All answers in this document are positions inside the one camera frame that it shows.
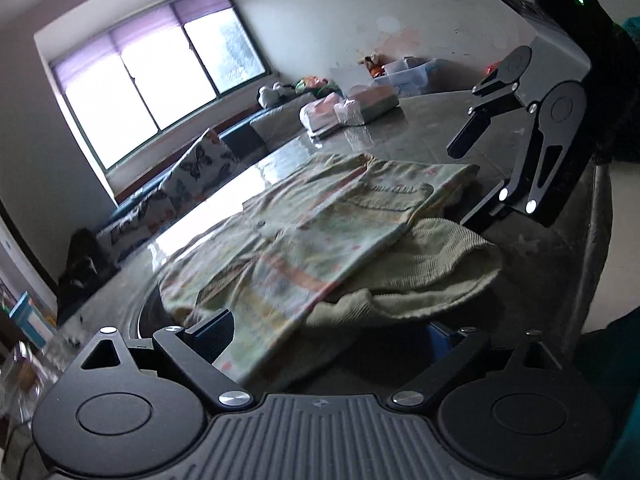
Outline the tissue pack pink green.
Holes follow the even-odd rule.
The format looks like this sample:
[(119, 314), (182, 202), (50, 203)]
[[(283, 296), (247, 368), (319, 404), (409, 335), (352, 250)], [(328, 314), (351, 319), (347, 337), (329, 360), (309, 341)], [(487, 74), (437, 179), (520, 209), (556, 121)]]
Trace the tissue pack pink green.
[(334, 105), (334, 113), (342, 125), (364, 126), (398, 105), (395, 89), (383, 84), (358, 88), (357, 92)]

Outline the window with green frame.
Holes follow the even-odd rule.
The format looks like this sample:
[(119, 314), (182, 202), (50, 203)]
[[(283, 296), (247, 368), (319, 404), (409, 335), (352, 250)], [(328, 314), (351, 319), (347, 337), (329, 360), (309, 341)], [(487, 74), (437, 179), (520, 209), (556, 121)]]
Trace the window with green frame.
[(232, 0), (157, 4), (98, 32), (49, 67), (103, 172), (270, 72)]

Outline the round glass turntable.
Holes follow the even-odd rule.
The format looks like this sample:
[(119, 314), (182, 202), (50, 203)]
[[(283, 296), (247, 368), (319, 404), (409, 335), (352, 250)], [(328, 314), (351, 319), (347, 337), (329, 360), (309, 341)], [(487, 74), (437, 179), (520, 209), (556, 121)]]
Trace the round glass turntable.
[(134, 309), (127, 335), (131, 339), (151, 338), (157, 330), (176, 324), (176, 320), (165, 310), (160, 286), (154, 285)]

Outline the small blue cabinet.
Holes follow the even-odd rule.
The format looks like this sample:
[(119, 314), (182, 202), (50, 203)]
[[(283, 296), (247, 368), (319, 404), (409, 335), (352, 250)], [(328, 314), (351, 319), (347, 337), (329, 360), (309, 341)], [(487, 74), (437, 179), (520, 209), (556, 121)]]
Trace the small blue cabinet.
[(10, 310), (9, 318), (37, 349), (42, 349), (55, 335), (54, 326), (38, 310), (27, 292)]

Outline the brown plush toy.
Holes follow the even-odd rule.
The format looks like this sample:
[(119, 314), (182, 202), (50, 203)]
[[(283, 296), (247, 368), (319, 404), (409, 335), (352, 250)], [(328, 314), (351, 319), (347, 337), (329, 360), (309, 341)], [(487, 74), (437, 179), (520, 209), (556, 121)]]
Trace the brown plush toy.
[(382, 76), (384, 74), (384, 68), (376, 54), (365, 56), (362, 59), (362, 64), (367, 67), (369, 74), (373, 78)]

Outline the grey quilted star tablecloth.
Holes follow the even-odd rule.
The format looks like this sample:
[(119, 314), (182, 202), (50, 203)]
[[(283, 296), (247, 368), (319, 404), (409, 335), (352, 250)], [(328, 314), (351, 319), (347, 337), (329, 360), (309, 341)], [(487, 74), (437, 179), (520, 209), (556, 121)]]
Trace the grey quilted star tablecloth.
[(564, 354), (611, 224), (576, 84), (285, 145), (128, 260), (47, 343), (6, 479), (574, 479), (614, 443)]

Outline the green patterned child's shirt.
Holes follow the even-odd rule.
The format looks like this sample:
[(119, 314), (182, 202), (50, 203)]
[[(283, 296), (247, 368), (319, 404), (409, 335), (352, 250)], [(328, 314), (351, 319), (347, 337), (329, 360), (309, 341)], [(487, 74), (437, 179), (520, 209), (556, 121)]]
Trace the green patterned child's shirt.
[(184, 326), (231, 311), (216, 367), (248, 388), (283, 389), (358, 330), (430, 318), (495, 281), (499, 249), (444, 216), (476, 173), (318, 154), (175, 261), (162, 304)]

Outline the butterfly print cushion right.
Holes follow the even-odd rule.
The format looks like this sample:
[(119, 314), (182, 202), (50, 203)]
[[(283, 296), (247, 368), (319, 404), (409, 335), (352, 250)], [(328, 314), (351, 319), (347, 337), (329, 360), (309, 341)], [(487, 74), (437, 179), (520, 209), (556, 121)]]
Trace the butterfly print cushion right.
[(245, 168), (216, 131), (208, 128), (171, 168), (160, 189), (175, 213), (183, 216)]

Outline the butterfly print cushion left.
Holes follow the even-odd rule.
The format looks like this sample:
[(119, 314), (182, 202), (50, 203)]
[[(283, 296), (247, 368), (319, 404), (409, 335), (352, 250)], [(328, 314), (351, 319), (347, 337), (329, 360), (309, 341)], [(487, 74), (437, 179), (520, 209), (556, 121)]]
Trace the butterfly print cushion left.
[(175, 220), (169, 196), (156, 190), (122, 218), (96, 234), (96, 240), (112, 263), (126, 259), (158, 231)]

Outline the black bag on sofa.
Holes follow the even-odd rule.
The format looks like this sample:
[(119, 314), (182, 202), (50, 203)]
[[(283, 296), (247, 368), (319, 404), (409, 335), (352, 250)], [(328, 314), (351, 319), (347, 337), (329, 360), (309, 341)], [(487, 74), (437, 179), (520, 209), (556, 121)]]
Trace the black bag on sofa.
[(85, 228), (76, 231), (70, 238), (65, 269), (58, 278), (56, 326), (61, 327), (117, 272), (118, 267), (93, 232)]

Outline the clear plastic food container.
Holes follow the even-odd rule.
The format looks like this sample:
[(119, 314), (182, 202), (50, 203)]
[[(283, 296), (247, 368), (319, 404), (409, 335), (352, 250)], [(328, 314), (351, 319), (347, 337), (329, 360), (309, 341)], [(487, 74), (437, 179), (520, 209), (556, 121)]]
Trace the clear plastic food container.
[(28, 422), (41, 398), (60, 378), (60, 371), (41, 361), (32, 348), (19, 341), (1, 367), (1, 416)]

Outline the white plush toy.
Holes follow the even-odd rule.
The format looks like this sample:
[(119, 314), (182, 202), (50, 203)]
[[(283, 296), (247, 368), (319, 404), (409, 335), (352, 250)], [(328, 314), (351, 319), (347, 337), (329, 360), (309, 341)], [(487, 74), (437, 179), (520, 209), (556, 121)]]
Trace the white plush toy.
[(293, 86), (276, 81), (270, 87), (262, 86), (259, 88), (257, 102), (263, 110), (268, 110), (268, 108), (277, 107), (295, 97), (296, 91)]

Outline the butterfly print cushion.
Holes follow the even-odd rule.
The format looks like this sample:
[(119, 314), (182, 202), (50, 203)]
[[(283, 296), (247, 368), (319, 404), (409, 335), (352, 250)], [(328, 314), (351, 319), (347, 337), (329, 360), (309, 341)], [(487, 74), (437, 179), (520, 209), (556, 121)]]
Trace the butterfly print cushion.
[(126, 259), (158, 231), (175, 220), (169, 196), (156, 190), (122, 218), (96, 234), (96, 240), (112, 263)]
[(216, 131), (208, 128), (171, 168), (160, 189), (175, 213), (183, 216), (245, 168)]

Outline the grey cushion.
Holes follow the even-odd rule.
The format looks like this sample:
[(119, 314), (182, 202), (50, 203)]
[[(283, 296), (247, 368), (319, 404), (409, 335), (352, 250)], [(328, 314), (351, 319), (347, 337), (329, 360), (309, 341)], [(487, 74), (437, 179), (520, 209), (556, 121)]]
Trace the grey cushion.
[(282, 105), (250, 121), (270, 152), (296, 138), (304, 130), (299, 120), (300, 105)]

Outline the pink wet wipes pack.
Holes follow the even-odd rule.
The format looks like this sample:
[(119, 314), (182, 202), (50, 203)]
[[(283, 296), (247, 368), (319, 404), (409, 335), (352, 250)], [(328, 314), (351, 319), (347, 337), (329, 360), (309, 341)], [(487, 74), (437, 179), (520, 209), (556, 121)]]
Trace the pink wet wipes pack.
[(312, 101), (303, 106), (299, 111), (299, 120), (309, 133), (320, 133), (326, 128), (341, 125), (337, 118), (334, 106), (341, 104), (343, 98), (335, 92), (323, 99)]

